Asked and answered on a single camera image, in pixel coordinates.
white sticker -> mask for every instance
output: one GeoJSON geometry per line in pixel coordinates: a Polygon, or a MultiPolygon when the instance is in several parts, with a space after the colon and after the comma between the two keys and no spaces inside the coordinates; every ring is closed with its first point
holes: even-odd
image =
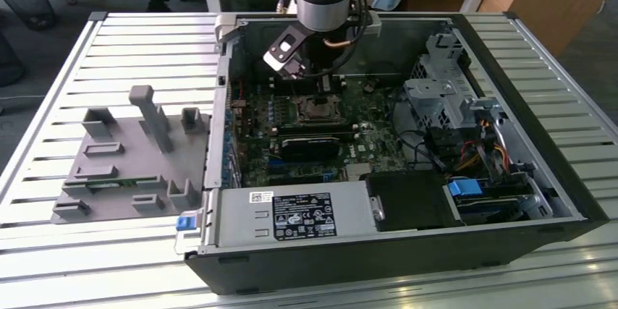
{"type": "Polygon", "coordinates": [[[89,188],[111,188],[111,187],[121,187],[119,184],[110,183],[110,184],[95,184],[95,185],[89,185],[89,188]]]}
{"type": "Polygon", "coordinates": [[[250,192],[250,203],[269,203],[273,201],[273,191],[250,192]]]}

gray plastic stand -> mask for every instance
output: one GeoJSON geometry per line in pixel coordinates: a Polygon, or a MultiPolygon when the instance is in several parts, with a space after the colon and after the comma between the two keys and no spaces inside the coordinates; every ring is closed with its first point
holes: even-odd
{"type": "Polygon", "coordinates": [[[87,111],[89,134],[52,223],[170,216],[199,208],[210,119],[197,108],[166,117],[153,94],[143,85],[129,96],[145,119],[115,119],[107,108],[87,111]]]}

blue tab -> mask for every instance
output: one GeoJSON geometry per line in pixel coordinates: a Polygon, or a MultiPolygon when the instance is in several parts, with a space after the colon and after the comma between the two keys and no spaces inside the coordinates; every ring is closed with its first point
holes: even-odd
{"type": "Polygon", "coordinates": [[[177,231],[191,231],[198,228],[197,216],[179,216],[177,220],[177,231]]]}
{"type": "Polygon", "coordinates": [[[456,197],[457,195],[484,194],[480,183],[476,179],[453,180],[453,182],[449,184],[449,190],[452,191],[453,197],[456,197]]]}

power supply label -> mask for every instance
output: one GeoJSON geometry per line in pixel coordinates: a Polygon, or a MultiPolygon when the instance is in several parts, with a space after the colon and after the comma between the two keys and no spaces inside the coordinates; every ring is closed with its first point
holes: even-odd
{"type": "Polygon", "coordinates": [[[273,197],[274,237],[281,242],[337,236],[330,193],[273,197]]]}

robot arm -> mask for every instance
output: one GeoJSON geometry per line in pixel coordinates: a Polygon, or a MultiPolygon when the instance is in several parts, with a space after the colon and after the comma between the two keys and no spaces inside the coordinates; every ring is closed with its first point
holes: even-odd
{"type": "Polygon", "coordinates": [[[351,11],[350,0],[297,0],[299,23],[282,33],[263,55],[263,60],[285,79],[331,75],[351,56],[354,48],[346,54],[345,48],[355,44],[372,21],[369,6],[389,11],[400,1],[358,0],[357,9],[351,11]],[[355,37],[349,39],[347,29],[351,27],[358,30],[355,37]],[[298,53],[302,47],[305,57],[298,53]],[[334,64],[342,54],[343,63],[334,64]]]}

